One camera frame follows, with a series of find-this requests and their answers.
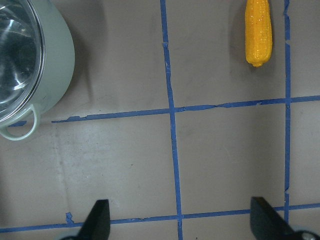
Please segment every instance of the painter's tape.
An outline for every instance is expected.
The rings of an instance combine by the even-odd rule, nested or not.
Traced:
[[[27,124],[27,121],[18,121],[18,122],[16,122],[16,123],[10,125],[9,128],[12,128],[12,127],[22,127],[22,126],[24,126],[24,125],[26,125],[26,124]]]
[[[161,23],[162,23],[162,37],[163,42],[168,43],[168,24],[167,24],[167,8],[166,8],[166,0],[160,0],[160,8],[161,8]]]
[[[178,150],[177,150],[176,117],[174,112],[170,113],[170,127],[171,127],[170,129],[171,129],[176,212],[178,216],[181,216],[182,207],[181,207],[180,173],[179,173],[179,161],[178,161]]]
[[[313,102],[313,101],[320,101],[320,95],[316,95],[316,96],[298,96],[298,97],[292,97],[291,98],[291,102],[292,103]]]
[[[303,204],[303,205],[293,205],[289,206],[290,210],[301,210],[301,209],[318,209],[320,208],[320,203]]]
[[[176,215],[153,216],[153,217],[146,217],[146,218],[128,218],[128,219],[111,220],[111,224],[158,222],[158,221],[170,221],[170,220],[177,220],[177,219],[178,219],[178,216]]]
[[[75,223],[75,224],[64,223],[64,224],[50,224],[50,225],[38,225],[38,226],[9,227],[9,228],[0,228],[0,234],[35,231],[35,230],[47,230],[47,229],[77,228],[77,227],[82,227],[82,225],[83,223]]]
[[[284,0],[284,29],[285,29],[285,40],[290,40],[290,18],[288,16],[288,9],[290,0]]]
[[[182,219],[178,220],[178,240],[184,239],[184,232],[182,229]]]
[[[175,102],[174,102],[174,93],[171,86],[171,72],[166,72],[166,89],[168,94],[169,108],[170,111],[174,111]]]
[[[291,52],[290,45],[285,44],[285,97],[291,97]]]
[[[285,146],[284,146],[284,220],[289,222],[290,205],[290,135],[291,135],[291,106],[285,105]]]
[[[166,73],[171,73],[169,44],[167,42],[164,42],[162,45],[163,45],[163,50],[164,50],[165,72]]]
[[[118,113],[93,114],[93,115],[87,115],[84,117],[71,116],[66,120],[56,120],[56,121],[52,121],[52,123],[58,124],[58,123],[68,123],[68,122],[89,121],[89,120],[128,118],[128,117],[159,115],[159,114],[168,114],[168,113],[170,113],[170,110],[168,108],[142,110],[142,111],[126,111],[126,112],[118,112]]]
[[[72,214],[71,212],[67,212],[65,214],[65,221],[67,224],[74,224],[75,222],[72,220]]]
[[[208,218],[208,217],[220,217],[220,216],[231,216],[231,215],[243,215],[243,214],[249,214],[249,213],[250,213],[250,209],[232,210],[232,211],[205,212],[205,213],[185,214],[185,215],[183,215],[183,219],[195,219],[195,218]]]
[[[176,107],[174,110],[176,113],[181,113],[185,111],[203,111],[215,108],[240,108],[240,107],[250,107],[258,105],[272,105],[272,104],[284,104],[286,103],[285,98],[276,99],[265,99],[265,100],[254,100],[254,101],[239,101],[239,102],[228,102],[218,105],[195,105],[195,106],[183,106]]]

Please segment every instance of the floor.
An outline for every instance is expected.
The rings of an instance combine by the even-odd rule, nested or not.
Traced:
[[[110,240],[253,240],[251,196],[320,233],[320,1],[269,0],[258,69],[245,0],[53,2],[75,72],[32,137],[0,138],[0,239],[59,239],[109,199]]]

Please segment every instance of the grid line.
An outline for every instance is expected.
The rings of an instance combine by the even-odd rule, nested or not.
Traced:
[[[175,203],[177,213],[177,235],[178,240],[183,240],[183,223],[182,223],[182,208],[181,208],[181,189],[180,189],[180,173],[179,173],[179,160],[177,149],[177,132],[176,132],[176,112],[174,103],[174,94],[171,85],[171,63],[169,53],[169,36],[168,36],[168,20],[167,20],[167,7],[166,0],[160,0],[161,10],[161,24],[162,24],[162,38],[163,38],[163,54],[165,65],[166,87],[168,94],[168,102],[170,109],[170,132],[171,132],[171,145],[172,145],[172,159],[173,159],[173,172],[174,172],[174,186],[175,186]]]
[[[320,203],[289,206],[290,211],[304,210],[304,209],[319,209],[319,208],[320,208]],[[274,207],[274,209],[276,211],[284,211],[285,207],[278,206],[278,207]],[[241,210],[182,214],[180,217],[182,219],[196,219],[196,218],[212,218],[212,217],[222,217],[222,216],[246,215],[249,213],[250,213],[250,209],[241,209]],[[115,224],[129,224],[129,223],[161,222],[161,221],[178,220],[178,218],[179,218],[178,215],[153,216],[153,217],[147,217],[147,218],[126,218],[126,219],[111,220],[111,224],[115,225]],[[8,228],[0,228],[0,234],[1,233],[34,231],[34,230],[77,228],[77,227],[81,227],[82,225],[83,225],[83,222],[22,226],[22,227],[8,227]]]
[[[226,102],[222,104],[205,104],[205,105],[193,105],[193,106],[181,106],[175,107],[175,113],[181,113],[185,111],[203,111],[209,109],[217,108],[241,108],[241,107],[252,107],[258,105],[274,105],[274,104],[285,104],[286,98],[274,98],[274,99],[261,99],[261,100],[252,100],[252,101],[236,101],[236,102]],[[298,96],[291,97],[291,103],[305,103],[305,102],[314,102],[320,101],[320,95],[314,96]],[[84,117],[80,116],[70,116],[67,119],[63,120],[53,120],[52,124],[60,123],[71,123],[71,122],[80,122],[80,121],[92,121],[92,120],[103,120],[103,119],[117,119],[117,118],[129,118],[129,117],[139,117],[139,116],[151,116],[151,115],[161,115],[161,114],[170,114],[169,108],[160,108],[160,109],[150,109],[150,110],[136,110],[136,111],[124,111],[124,112],[115,112],[115,113],[101,113],[101,114],[92,114]],[[10,127],[22,127],[27,124],[27,121],[19,121],[15,124],[10,125]]]
[[[290,18],[288,9],[290,0],[284,0],[284,31],[285,31],[285,155],[284,155],[284,220],[289,222],[290,205],[290,135],[291,135],[291,52]]]

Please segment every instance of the corn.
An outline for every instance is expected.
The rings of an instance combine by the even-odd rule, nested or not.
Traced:
[[[254,67],[266,63],[272,52],[272,28],[268,0],[247,0],[245,9],[245,57]]]

